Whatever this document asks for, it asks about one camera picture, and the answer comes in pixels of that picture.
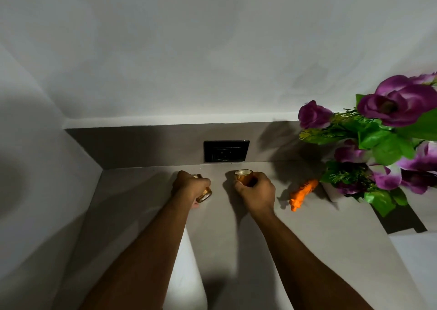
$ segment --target switch plate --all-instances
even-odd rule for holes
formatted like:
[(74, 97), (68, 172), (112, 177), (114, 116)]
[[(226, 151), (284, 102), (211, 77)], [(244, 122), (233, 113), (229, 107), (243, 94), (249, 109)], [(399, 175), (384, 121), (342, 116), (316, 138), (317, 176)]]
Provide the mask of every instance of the switch plate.
[(205, 163), (245, 161), (249, 143), (249, 140), (204, 141), (203, 153)]

